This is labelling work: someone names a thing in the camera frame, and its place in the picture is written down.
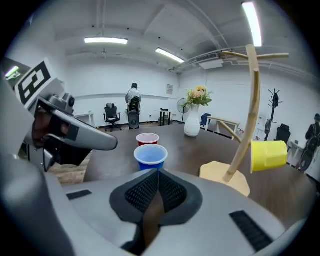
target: white wall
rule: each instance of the white wall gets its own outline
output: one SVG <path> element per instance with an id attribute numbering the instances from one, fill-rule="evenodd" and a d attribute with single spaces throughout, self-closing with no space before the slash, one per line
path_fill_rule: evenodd
<path id="1" fill-rule="evenodd" d="M 97 58 L 69 62 L 68 89 L 76 98 L 74 115 L 92 111 L 97 127 L 105 126 L 103 114 L 107 103 L 114 103 L 121 112 L 119 124 L 128 123 L 125 93 L 132 83 L 142 94 L 140 122 L 157 121 L 155 110 L 177 108 L 179 81 L 175 74 L 139 61 Z M 173 85 L 173 95 L 167 95 L 167 84 Z"/>
<path id="2" fill-rule="evenodd" d="M 290 140 L 298 140 L 300 145 L 306 143 L 305 134 L 314 122 L 315 113 L 320 112 L 320 91 L 317 84 L 296 76 L 289 76 L 274 70 L 261 68 L 261 100 L 259 115 L 264 116 L 263 123 L 270 119 L 272 108 L 268 106 L 274 88 L 279 92 L 279 107 L 275 109 L 273 123 L 268 140 L 276 138 L 277 128 L 281 124 L 290 126 Z M 179 77 L 178 97 L 185 98 L 186 89 L 206 85 L 212 94 L 209 106 L 200 106 L 199 115 L 209 113 L 214 117 L 240 122 L 244 129 L 250 104 L 250 73 L 248 66 L 224 66 L 204 70 L 194 69 Z"/>
<path id="3" fill-rule="evenodd" d="M 46 16 L 35 16 L 32 25 L 23 29 L 16 37 L 6 57 L 30 68 L 44 58 L 48 58 L 56 76 L 63 81 L 67 89 L 67 58 L 65 51 L 55 42 L 55 32 L 50 19 Z"/>

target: blue cup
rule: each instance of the blue cup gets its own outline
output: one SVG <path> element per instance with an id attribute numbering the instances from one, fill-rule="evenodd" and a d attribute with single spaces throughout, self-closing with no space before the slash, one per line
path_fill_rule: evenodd
<path id="1" fill-rule="evenodd" d="M 135 149 L 134 158 L 138 161 L 140 171 L 162 168 L 168 157 L 168 151 L 160 145 L 146 144 Z"/>

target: plastic cup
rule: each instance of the plastic cup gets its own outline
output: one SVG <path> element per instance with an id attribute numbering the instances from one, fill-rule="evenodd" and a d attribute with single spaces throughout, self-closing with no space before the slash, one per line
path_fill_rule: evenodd
<path id="1" fill-rule="evenodd" d="M 140 171 L 162 168 L 168 157 L 168 151 L 160 145 L 146 144 L 135 149 L 134 158 L 138 161 Z"/>
<path id="2" fill-rule="evenodd" d="M 154 133 L 142 133 L 135 137 L 139 146 L 146 144 L 158 144 L 160 137 Z"/>
<path id="3" fill-rule="evenodd" d="M 284 141 L 251 141 L 251 173 L 282 167 L 287 160 Z"/>

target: white shirt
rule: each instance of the white shirt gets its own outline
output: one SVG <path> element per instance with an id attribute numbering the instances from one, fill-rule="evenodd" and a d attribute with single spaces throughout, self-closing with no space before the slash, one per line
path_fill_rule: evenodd
<path id="1" fill-rule="evenodd" d="M 134 98 L 134 97 L 139 97 L 140 101 L 141 101 L 141 94 L 140 92 L 138 92 L 138 90 L 136 88 L 131 88 L 126 94 L 125 94 L 125 102 L 129 105 L 130 101 Z"/>

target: dark wooden table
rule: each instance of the dark wooden table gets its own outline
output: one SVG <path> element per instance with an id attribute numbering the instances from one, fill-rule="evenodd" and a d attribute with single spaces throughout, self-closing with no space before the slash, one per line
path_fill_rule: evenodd
<path id="1" fill-rule="evenodd" d="M 115 131 L 118 146 L 112 151 L 92 153 L 85 182 L 108 179 L 139 171 L 134 158 L 138 147 L 136 136 L 155 133 L 159 145 L 168 150 L 164 168 L 199 176 L 200 167 L 212 161 L 230 164 L 239 143 L 235 140 L 200 130 L 197 137 L 184 134 L 184 125 L 158 126 L 135 130 Z M 250 173 L 251 153 L 248 150 L 239 171 L 250 186 L 249 198 L 277 216 L 286 228 L 308 216 L 316 201 L 316 188 L 309 178 L 289 165 L 281 168 Z"/>

